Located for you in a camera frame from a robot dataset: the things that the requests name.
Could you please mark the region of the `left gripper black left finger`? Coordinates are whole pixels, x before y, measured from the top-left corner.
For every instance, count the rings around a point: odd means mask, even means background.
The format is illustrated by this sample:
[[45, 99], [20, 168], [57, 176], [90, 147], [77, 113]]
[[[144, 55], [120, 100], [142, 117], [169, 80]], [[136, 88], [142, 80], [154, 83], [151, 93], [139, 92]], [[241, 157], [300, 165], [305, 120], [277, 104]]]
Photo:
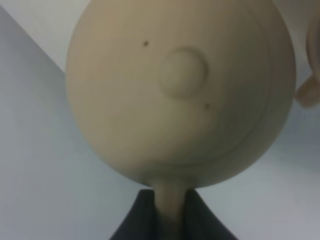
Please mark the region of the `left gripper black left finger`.
[[128, 214], [110, 238], [111, 240], [157, 240], [157, 213], [155, 193], [142, 189]]

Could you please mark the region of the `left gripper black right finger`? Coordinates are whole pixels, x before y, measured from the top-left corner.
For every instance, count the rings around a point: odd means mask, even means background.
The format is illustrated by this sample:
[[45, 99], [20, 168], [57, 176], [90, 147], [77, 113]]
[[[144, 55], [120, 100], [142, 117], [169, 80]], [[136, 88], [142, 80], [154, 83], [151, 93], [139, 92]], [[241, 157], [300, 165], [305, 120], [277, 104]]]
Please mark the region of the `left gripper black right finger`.
[[237, 240], [238, 238], [213, 214], [198, 192], [185, 195], [183, 240]]

